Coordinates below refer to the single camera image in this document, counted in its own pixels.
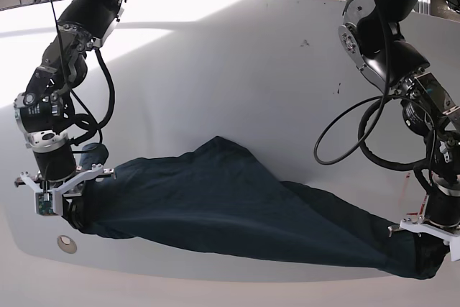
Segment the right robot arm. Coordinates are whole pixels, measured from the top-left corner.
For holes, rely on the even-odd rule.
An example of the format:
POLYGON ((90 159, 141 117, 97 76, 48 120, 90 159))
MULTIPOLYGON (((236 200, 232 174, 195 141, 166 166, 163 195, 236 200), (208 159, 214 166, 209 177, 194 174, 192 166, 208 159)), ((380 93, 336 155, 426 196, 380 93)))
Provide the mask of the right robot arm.
POLYGON ((42 55, 26 90, 14 100, 14 115, 27 148, 37 163, 36 175, 22 173, 15 185, 27 185, 40 216, 60 216, 73 228, 85 226, 83 193, 86 183, 113 175, 102 163, 86 157, 105 152, 100 137, 115 108, 115 88, 103 59, 98 60, 109 89, 102 120, 84 109, 75 90, 87 76, 89 52, 99 54, 119 23, 128 0, 72 0, 54 18, 56 36, 42 55))

